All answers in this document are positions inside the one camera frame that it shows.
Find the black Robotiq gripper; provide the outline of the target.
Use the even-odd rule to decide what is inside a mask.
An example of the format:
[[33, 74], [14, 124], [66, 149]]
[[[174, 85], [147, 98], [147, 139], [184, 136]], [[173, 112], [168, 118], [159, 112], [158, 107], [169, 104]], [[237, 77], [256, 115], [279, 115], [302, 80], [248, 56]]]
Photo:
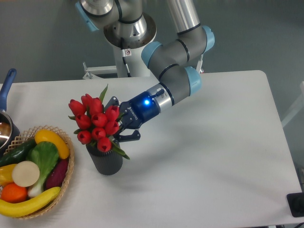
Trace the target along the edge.
[[119, 106], [119, 111], [123, 114], [121, 119], [121, 129], [135, 129], [130, 135], [116, 134], [114, 138], [118, 142], [131, 142], [140, 140], [141, 134], [138, 130], [141, 125], [150, 119], [156, 117], [160, 113], [160, 109], [153, 99], [153, 95], [149, 92], [142, 92], [129, 101], [119, 104], [116, 96], [112, 96], [108, 103], [105, 105], [106, 111], [110, 106]]

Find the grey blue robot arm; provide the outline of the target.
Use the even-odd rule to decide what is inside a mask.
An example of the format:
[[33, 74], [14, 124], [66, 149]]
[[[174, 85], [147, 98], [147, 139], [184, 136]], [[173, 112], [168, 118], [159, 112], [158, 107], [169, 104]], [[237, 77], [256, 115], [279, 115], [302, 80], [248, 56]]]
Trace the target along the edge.
[[118, 77], [154, 76], [157, 84], [129, 101], [119, 104], [123, 115], [119, 142], [140, 139], [139, 128], [164, 110], [174, 106], [201, 88], [201, 62], [187, 66], [195, 57], [203, 57], [215, 38], [202, 26], [191, 0], [167, 1], [177, 39], [167, 45], [155, 41], [157, 28], [143, 11], [140, 0], [79, 0], [76, 9], [91, 31], [102, 30], [113, 47], [115, 65], [86, 67], [85, 77], [116, 74]]

